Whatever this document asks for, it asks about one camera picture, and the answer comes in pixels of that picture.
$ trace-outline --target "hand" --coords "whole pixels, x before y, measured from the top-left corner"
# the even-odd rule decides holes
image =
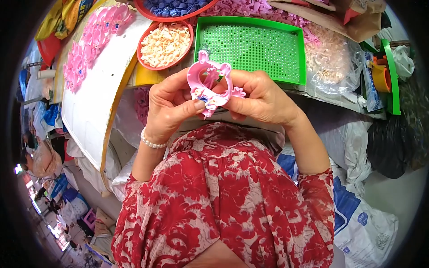
[[[228,109],[233,119],[244,120],[246,116],[271,124],[290,126],[302,112],[293,100],[274,83],[264,71],[247,72],[232,70],[234,87],[242,87],[245,99],[231,97],[223,107]],[[213,91],[223,92],[227,83],[222,79]]]
[[[148,141],[166,143],[183,120],[205,109],[203,101],[191,100],[187,71],[188,68],[181,70],[151,87],[145,129]]]

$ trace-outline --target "woman's right hand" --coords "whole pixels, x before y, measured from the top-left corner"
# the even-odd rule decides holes
[[[242,87],[246,98],[231,97],[223,107],[231,112],[236,120],[246,116],[271,124],[292,126],[302,110],[264,71],[247,72],[232,70],[231,78],[234,87]],[[227,89],[225,79],[213,89],[224,92]]]

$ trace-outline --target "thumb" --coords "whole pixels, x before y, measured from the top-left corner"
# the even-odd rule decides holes
[[[223,107],[230,111],[251,117],[255,112],[255,108],[258,107],[258,101],[256,99],[242,99],[231,96],[230,100]]]
[[[181,105],[171,108],[171,116],[176,123],[180,123],[186,118],[199,114],[205,109],[205,103],[202,100],[188,100]]]

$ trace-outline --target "woman's left hand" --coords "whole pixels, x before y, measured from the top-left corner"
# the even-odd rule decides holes
[[[188,68],[181,70],[151,87],[145,129],[148,141],[154,144],[166,143],[183,120],[205,109],[203,101],[191,100],[187,72]]]

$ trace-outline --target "cardboard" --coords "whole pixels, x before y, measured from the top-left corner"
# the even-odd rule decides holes
[[[383,0],[330,0],[330,2],[337,7],[336,15],[342,18],[343,25],[360,14],[382,13],[386,9]]]
[[[365,13],[351,19],[348,24],[343,25],[339,19],[311,8],[279,2],[270,2],[270,5],[340,33],[357,43],[371,38],[381,30],[381,13],[373,13],[375,9],[372,8],[368,8]]]
[[[336,11],[337,10],[335,5],[331,1],[329,1],[329,4],[327,4],[327,5],[324,2],[320,2],[317,0],[304,0],[304,1],[309,2],[310,4],[313,4],[315,6],[319,6],[321,8],[327,9],[329,11]]]

